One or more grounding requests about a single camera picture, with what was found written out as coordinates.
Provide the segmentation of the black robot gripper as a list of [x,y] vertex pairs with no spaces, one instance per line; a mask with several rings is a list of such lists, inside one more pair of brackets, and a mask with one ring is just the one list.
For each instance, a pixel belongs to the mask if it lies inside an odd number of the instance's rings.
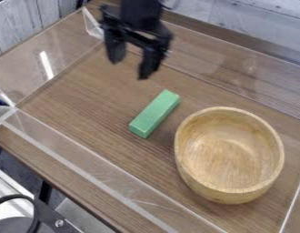
[[171,47],[172,32],[162,22],[160,0],[120,0],[120,5],[102,5],[102,28],[107,55],[114,64],[127,56],[127,43],[143,49],[139,79],[159,70]]

